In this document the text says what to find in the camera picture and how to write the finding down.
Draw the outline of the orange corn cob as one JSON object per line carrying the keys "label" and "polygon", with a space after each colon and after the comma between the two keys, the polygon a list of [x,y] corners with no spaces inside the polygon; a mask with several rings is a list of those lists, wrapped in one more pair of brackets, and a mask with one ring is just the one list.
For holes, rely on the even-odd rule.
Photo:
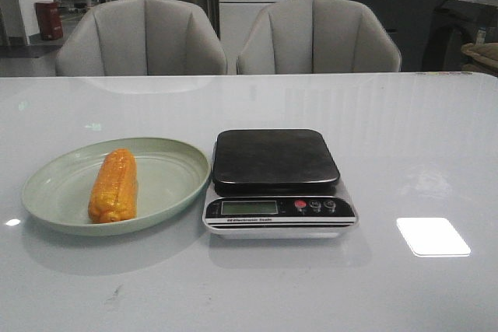
{"label": "orange corn cob", "polygon": [[137,216],[138,180],[135,157],[128,149],[109,153],[97,174],[88,205],[92,223],[112,223]]}

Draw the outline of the black silver kitchen scale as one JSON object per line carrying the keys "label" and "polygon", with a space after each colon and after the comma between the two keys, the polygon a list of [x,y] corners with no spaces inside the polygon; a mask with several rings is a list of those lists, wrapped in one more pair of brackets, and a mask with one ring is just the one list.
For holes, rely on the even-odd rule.
{"label": "black silver kitchen scale", "polygon": [[219,133],[202,221],[227,239],[324,239],[359,217],[323,136],[311,129]]}

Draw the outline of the right grey upholstered chair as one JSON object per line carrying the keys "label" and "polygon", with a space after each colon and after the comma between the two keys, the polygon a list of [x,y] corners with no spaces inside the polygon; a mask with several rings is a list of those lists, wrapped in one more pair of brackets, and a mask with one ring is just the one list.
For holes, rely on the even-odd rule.
{"label": "right grey upholstered chair", "polygon": [[399,72],[402,55],[366,5],[285,0],[257,15],[237,56],[239,75]]}

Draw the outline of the grey upholstered chair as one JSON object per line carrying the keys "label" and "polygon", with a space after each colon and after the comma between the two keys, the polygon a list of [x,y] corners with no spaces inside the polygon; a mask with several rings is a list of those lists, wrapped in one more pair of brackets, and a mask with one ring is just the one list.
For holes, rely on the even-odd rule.
{"label": "grey upholstered chair", "polygon": [[239,75],[399,72],[402,55],[366,5],[285,0],[257,15],[237,56]]}
{"label": "grey upholstered chair", "polygon": [[224,75],[205,11],[178,0],[117,0],[89,10],[55,58],[58,76]]}

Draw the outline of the pale green round plate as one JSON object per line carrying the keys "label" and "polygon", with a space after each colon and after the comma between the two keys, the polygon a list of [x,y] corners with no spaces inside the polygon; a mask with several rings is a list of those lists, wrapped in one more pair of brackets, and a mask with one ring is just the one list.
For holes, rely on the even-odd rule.
{"label": "pale green round plate", "polygon": [[[128,149],[138,167],[137,215],[121,222],[94,224],[87,213],[97,173],[115,149]],[[166,138],[122,138],[87,145],[49,162],[23,187],[26,210],[49,228],[78,236],[136,232],[174,217],[190,205],[209,181],[205,155],[188,143]]]}

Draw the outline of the left grey upholstered chair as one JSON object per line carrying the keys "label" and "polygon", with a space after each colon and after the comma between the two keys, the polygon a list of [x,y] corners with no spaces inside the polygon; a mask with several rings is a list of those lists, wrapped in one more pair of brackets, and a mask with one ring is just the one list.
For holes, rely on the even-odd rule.
{"label": "left grey upholstered chair", "polygon": [[205,11],[178,0],[117,0],[89,10],[55,58],[58,76],[224,75]]}

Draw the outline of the red bin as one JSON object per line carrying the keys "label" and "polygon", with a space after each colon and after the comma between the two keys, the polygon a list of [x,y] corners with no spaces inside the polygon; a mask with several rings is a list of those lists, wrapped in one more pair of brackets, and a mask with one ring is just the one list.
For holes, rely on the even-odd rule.
{"label": "red bin", "polygon": [[63,37],[57,2],[36,2],[35,12],[42,40],[58,40]]}

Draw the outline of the black glossy appliance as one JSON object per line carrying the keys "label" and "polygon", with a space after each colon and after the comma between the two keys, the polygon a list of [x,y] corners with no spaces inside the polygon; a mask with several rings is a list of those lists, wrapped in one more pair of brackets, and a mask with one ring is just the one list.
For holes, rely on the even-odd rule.
{"label": "black glossy appliance", "polygon": [[465,44],[497,41],[497,0],[439,0],[423,53],[425,72],[460,71]]}

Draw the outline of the beige cushion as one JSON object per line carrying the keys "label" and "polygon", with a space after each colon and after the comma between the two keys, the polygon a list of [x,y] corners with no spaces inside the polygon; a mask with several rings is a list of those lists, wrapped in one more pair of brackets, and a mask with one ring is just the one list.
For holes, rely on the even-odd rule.
{"label": "beige cushion", "polygon": [[464,44],[462,54],[467,61],[462,65],[463,72],[479,72],[497,77],[498,43]]}

